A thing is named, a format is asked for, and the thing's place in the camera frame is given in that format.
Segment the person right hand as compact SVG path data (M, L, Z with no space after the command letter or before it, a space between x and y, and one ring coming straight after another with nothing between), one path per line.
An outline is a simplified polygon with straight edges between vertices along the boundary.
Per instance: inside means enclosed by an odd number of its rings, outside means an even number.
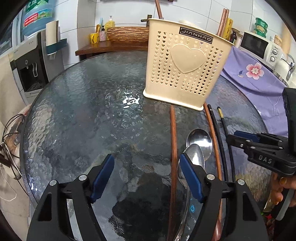
M278 205L283 201L282 192L284 189L296 190L295 176L279 178L277 173L272 173L270 199L274 205Z

